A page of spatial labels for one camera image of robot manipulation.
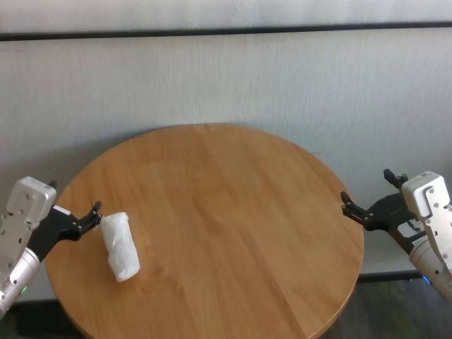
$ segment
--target silver cylinder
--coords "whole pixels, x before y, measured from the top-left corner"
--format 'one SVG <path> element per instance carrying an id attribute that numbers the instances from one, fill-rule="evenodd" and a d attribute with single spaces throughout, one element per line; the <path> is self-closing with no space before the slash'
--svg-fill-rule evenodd
<path id="1" fill-rule="evenodd" d="M 29 248 L 25 248 L 9 278 L 0 287 L 0 319 L 27 287 L 39 268 L 40 260 Z"/>
<path id="2" fill-rule="evenodd" d="M 452 276 L 433 251 L 428 239 L 419 243 L 410 253 L 410 260 L 418 271 L 444 298 L 452 303 Z"/>

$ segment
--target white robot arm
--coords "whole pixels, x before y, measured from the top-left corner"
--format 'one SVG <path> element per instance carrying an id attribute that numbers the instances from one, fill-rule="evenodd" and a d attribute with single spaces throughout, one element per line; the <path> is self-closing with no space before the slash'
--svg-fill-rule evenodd
<path id="1" fill-rule="evenodd" d="M 423 172 L 403 183 L 402 193 L 426 232 L 410 252 L 410 260 L 452 303 L 452 206 L 444 178 Z"/>
<path id="2" fill-rule="evenodd" d="M 60 240 L 79 240 L 98 225 L 100 202 L 78 219 L 54 205 L 55 188 L 31 177 L 17 181 L 1 216 L 0 319 L 37 273 Z"/>
<path id="3" fill-rule="evenodd" d="M 452 303 L 452 206 L 444 178 L 427 171 L 408 180 L 406 174 L 396 177 L 389 169 L 384 177 L 398 193 L 365 210 L 342 192 L 343 214 L 367 231 L 387 231 L 424 279 Z M 400 231 L 404 224 L 415 234 L 404 236 Z"/>

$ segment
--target wood grain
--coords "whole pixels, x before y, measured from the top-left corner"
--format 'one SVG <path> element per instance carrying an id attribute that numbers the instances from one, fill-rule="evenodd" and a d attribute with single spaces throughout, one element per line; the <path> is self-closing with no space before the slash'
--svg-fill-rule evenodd
<path id="1" fill-rule="evenodd" d="M 91 162 L 59 205 L 126 211 L 141 271 L 116 282 L 102 233 L 47 258 L 55 292 L 89 337 L 315 338 L 355 285 L 362 228 L 344 187 L 302 148 L 227 124 L 133 138 Z"/>

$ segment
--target floor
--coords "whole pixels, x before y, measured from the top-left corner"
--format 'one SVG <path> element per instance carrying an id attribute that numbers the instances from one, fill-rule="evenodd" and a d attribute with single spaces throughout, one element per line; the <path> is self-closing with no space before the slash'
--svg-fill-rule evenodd
<path id="1" fill-rule="evenodd" d="M 322 339 L 450 338 L 451 316 L 452 305 L 422 279 L 362 282 Z M 58 303 L 51 302 L 27 303 L 12 309 L 0 321 L 0 338 L 83 337 Z"/>

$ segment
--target crumpled paper towel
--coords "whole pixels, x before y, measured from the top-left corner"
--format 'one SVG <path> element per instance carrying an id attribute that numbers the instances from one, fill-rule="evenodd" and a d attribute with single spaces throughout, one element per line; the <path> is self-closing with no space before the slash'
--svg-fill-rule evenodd
<path id="1" fill-rule="evenodd" d="M 121 212 L 103 217 L 100 221 L 100 229 L 109 253 L 108 264 L 119 282 L 133 277 L 140 270 L 140 261 L 128 220 L 127 214 Z"/>

